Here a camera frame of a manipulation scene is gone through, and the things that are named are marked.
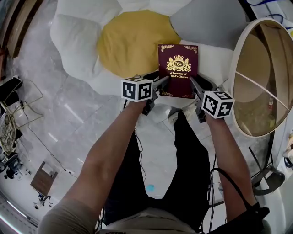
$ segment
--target red book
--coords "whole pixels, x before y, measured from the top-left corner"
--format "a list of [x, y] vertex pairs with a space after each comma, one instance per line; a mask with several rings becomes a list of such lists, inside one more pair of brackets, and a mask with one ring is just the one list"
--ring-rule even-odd
[[170, 76], [160, 95], [195, 99], [190, 77], [197, 76], [198, 46], [159, 45], [159, 76]]

